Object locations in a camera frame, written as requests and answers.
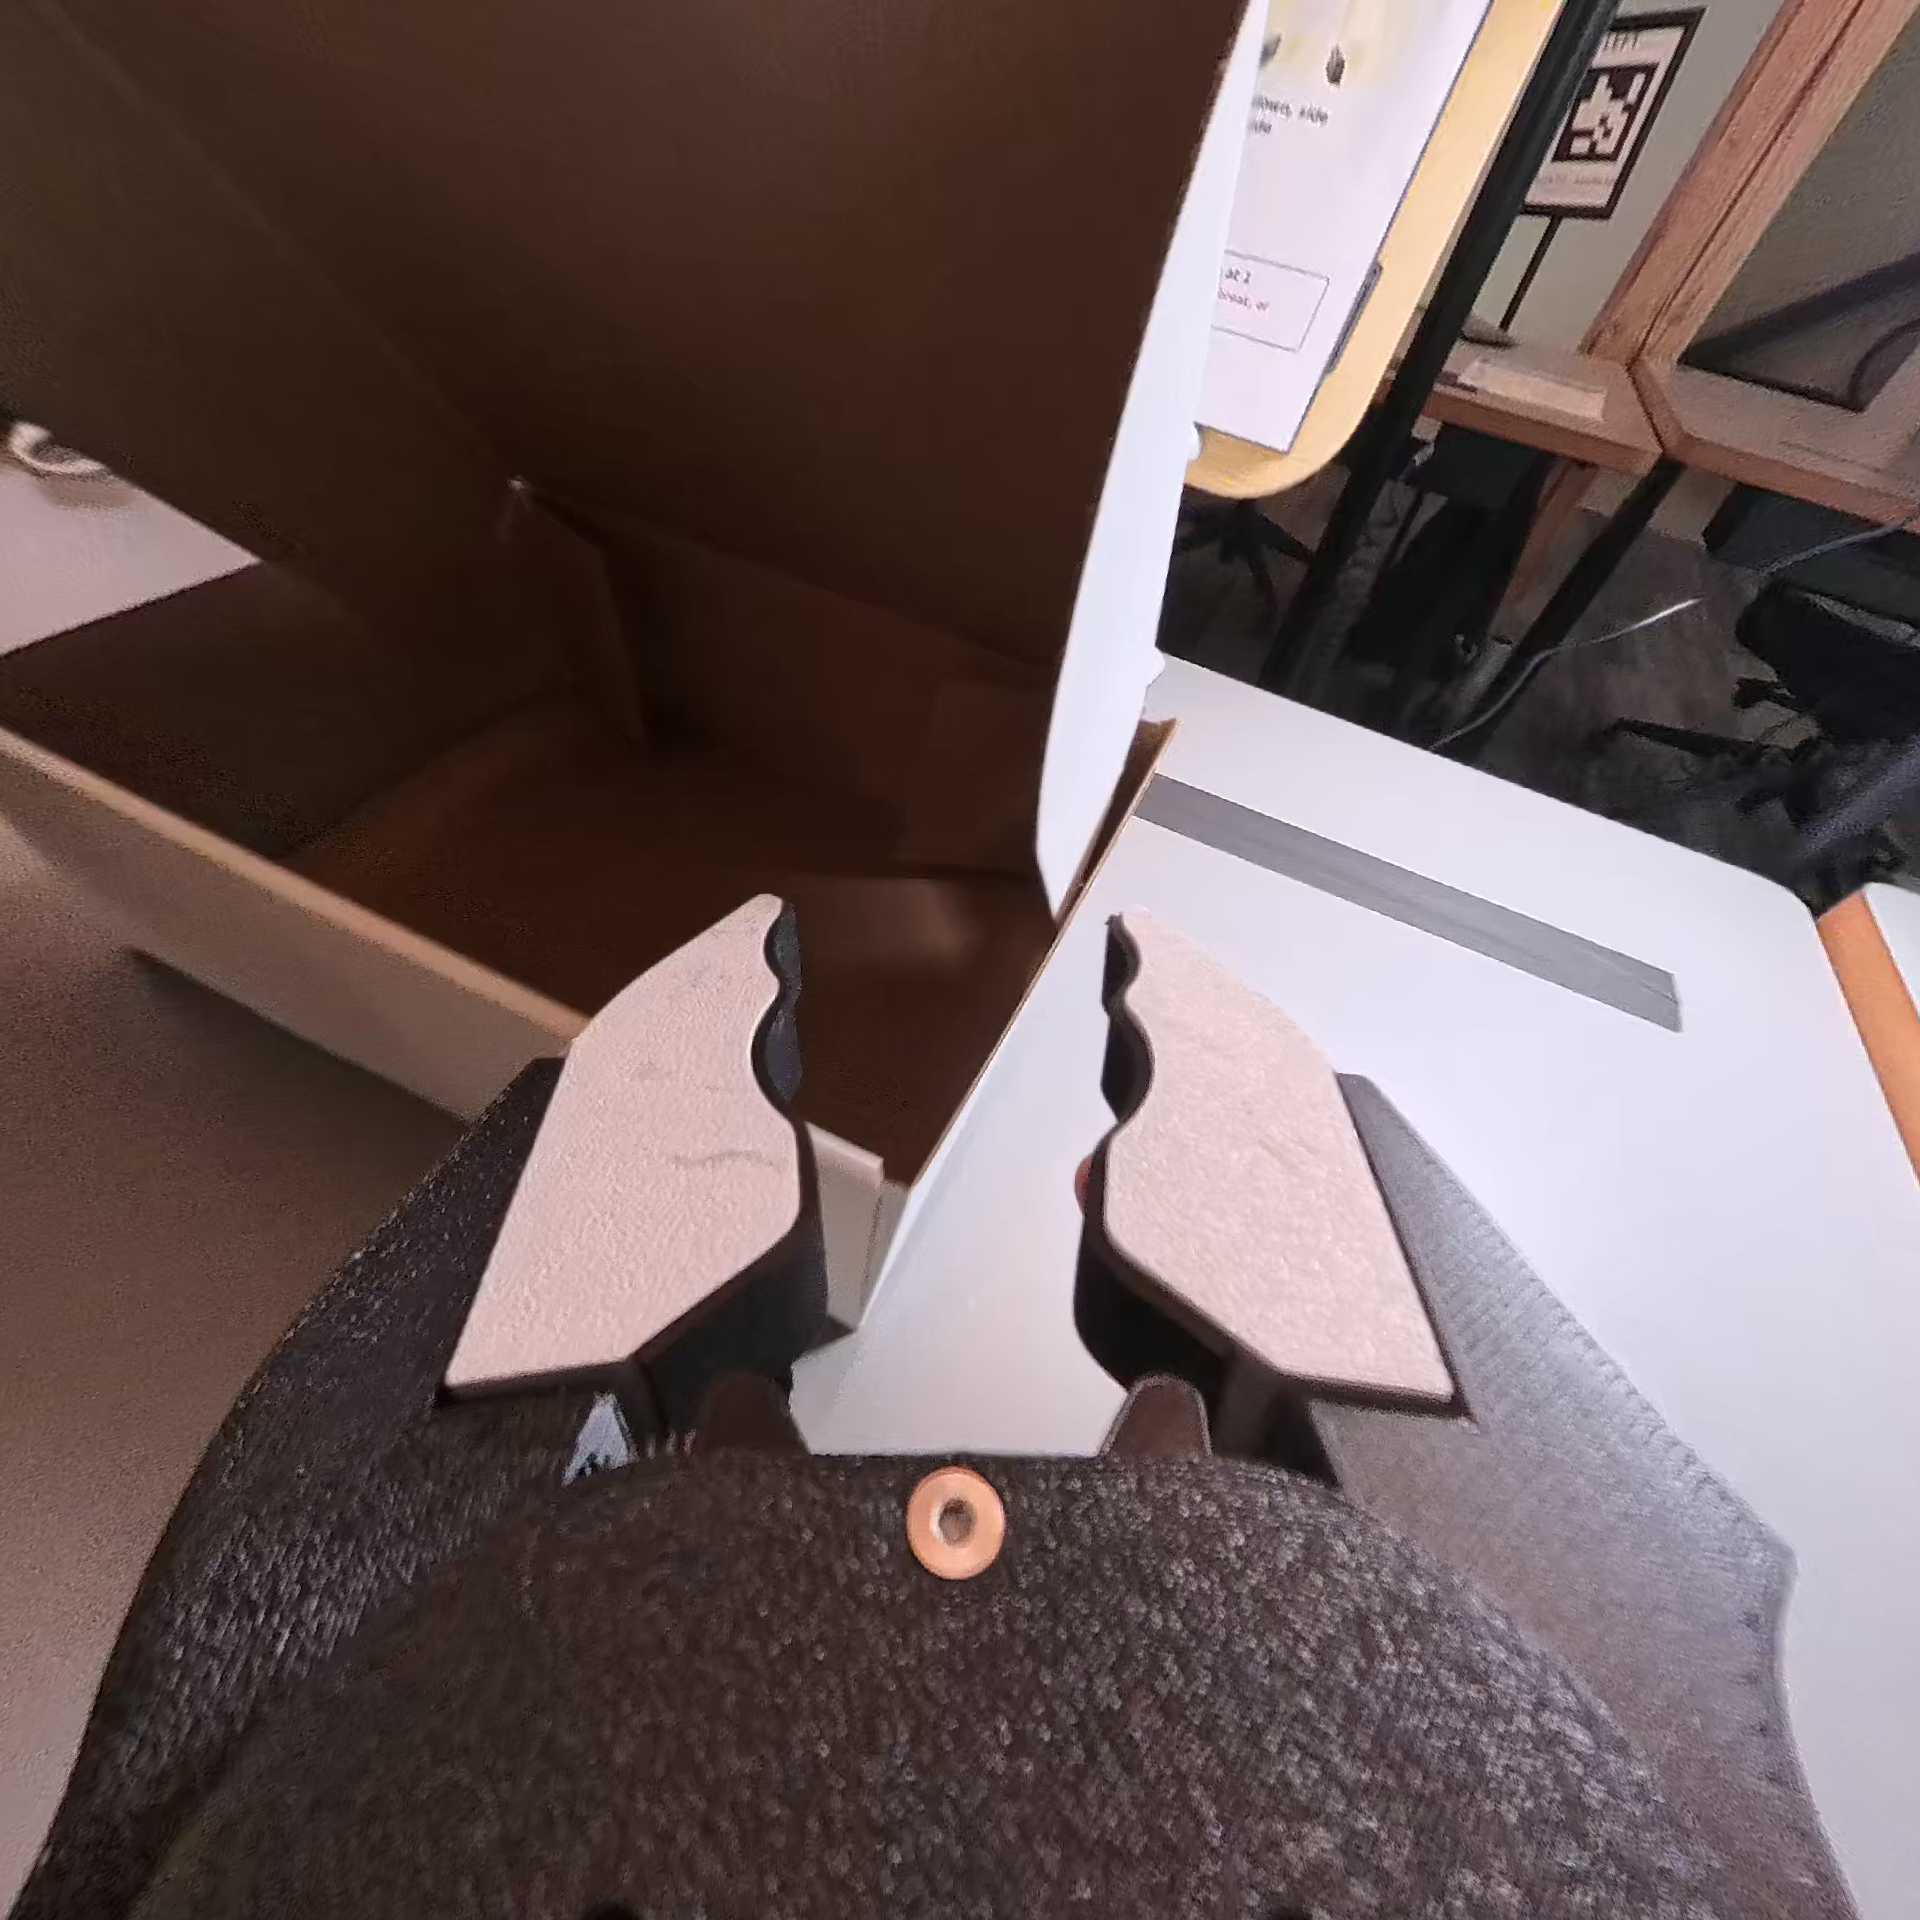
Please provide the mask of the black office chair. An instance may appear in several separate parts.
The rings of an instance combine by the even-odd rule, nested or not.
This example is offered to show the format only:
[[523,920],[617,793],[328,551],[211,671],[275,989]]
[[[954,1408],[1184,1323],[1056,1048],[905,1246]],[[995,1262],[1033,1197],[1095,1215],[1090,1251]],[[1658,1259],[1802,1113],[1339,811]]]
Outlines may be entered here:
[[1768,585],[1741,611],[1734,639],[1763,669],[1734,684],[1733,705],[1772,710],[1760,732],[1629,716],[1583,744],[1590,762],[1620,741],[1682,760],[1629,815],[1640,823],[1733,828],[1756,851],[1756,869],[1812,913],[1912,869],[1917,851],[1897,817],[1840,828],[1820,850],[1807,841],[1833,810],[1917,744],[1917,627],[1808,588]]

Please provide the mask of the yellow rounded board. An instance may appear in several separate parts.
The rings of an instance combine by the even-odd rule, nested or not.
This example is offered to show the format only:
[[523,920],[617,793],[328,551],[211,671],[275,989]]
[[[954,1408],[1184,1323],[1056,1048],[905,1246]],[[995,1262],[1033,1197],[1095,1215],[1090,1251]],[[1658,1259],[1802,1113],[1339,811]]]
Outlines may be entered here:
[[[1326,467],[1360,424],[1399,358],[1563,11],[1563,4],[1552,2],[1487,4],[1483,28],[1378,250],[1378,275],[1295,442],[1287,449],[1273,449],[1207,427],[1197,417],[1194,456],[1187,467],[1191,488],[1229,500],[1281,494]],[[1259,8],[1260,52],[1247,125],[1268,6]]]

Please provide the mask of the wooden frame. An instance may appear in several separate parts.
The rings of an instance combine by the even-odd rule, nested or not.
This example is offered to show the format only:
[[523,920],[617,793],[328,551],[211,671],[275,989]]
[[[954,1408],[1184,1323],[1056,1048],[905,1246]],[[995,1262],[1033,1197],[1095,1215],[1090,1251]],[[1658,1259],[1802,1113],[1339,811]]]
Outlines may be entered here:
[[1885,391],[1874,413],[1849,413],[1682,361],[1915,18],[1915,2],[1780,4],[1584,339],[1634,391],[1642,426],[1625,446],[1438,384],[1433,420],[1509,442],[1549,434],[1525,564],[1549,556],[1597,473],[1645,477],[1660,458],[1872,522],[1917,515],[1917,440],[1903,436],[1917,396]]

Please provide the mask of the grey tape strip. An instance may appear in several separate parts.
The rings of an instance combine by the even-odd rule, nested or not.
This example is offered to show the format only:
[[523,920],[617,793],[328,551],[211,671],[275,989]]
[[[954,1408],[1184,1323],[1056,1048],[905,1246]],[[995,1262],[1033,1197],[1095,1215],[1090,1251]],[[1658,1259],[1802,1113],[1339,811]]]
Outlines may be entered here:
[[1673,972],[1378,853],[1165,773],[1147,781],[1136,815],[1194,846],[1303,883],[1665,1032],[1681,1033],[1684,1028]]

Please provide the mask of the printed paper sheet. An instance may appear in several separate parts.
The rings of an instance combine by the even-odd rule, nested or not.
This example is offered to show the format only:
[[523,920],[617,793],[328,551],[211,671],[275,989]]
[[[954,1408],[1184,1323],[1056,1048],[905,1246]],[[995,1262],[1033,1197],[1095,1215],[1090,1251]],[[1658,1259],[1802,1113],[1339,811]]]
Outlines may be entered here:
[[1203,426],[1293,446],[1487,14],[1487,2],[1266,6]]

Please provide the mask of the white cardboard box with lid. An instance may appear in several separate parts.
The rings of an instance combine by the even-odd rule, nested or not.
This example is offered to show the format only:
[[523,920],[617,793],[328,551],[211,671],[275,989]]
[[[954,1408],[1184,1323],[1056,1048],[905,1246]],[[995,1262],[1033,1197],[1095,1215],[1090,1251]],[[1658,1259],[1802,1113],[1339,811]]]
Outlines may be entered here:
[[830,1318],[1139,811],[1249,4],[5,4],[5,410],[253,566],[5,822],[476,1116],[754,896]]

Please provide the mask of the black and white marker sign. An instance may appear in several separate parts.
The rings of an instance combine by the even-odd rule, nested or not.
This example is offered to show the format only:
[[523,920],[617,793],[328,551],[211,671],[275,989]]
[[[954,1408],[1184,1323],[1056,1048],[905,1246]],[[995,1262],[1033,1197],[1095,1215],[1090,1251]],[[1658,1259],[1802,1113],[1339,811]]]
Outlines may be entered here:
[[1614,15],[1523,196],[1519,220],[1537,227],[1531,252],[1498,313],[1475,311],[1463,326],[1466,341],[1510,345],[1563,230],[1608,227],[1619,220],[1708,11],[1708,4],[1681,4]]

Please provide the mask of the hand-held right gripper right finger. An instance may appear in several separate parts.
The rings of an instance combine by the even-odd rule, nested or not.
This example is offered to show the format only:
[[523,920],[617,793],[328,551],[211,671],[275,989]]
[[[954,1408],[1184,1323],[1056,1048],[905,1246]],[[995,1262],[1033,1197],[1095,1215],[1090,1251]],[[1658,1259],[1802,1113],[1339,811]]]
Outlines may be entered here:
[[1461,1384],[1339,1074],[1143,909],[1107,923],[1072,1321],[1129,1394],[1188,1387],[1212,1447],[1318,1447],[1317,1408],[1452,1422]]

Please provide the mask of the black metal stand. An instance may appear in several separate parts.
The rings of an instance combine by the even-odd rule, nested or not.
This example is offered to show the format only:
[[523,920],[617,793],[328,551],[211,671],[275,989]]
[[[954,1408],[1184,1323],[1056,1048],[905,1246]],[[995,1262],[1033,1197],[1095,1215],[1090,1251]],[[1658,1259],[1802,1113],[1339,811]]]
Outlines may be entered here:
[[1354,572],[1356,558],[1372,536],[1380,496],[1400,469],[1425,402],[1475,313],[1477,295],[1523,214],[1526,191],[1563,118],[1572,108],[1572,92],[1619,10],[1616,2],[1560,6],[1393,384],[1356,431],[1356,446],[1347,458],[1345,488],[1308,572],[1260,660],[1260,690],[1307,699],[1339,656],[1349,620],[1345,605],[1360,581]]

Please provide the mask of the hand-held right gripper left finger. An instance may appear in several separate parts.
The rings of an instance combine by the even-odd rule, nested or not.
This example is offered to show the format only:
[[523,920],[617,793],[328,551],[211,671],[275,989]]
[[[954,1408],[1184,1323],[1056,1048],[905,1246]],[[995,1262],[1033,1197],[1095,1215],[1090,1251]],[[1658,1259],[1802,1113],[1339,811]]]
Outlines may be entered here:
[[646,1429],[693,1432],[721,1379],[792,1397],[830,1315],[803,983],[798,912],[759,893],[572,1039],[447,1399],[584,1385]]

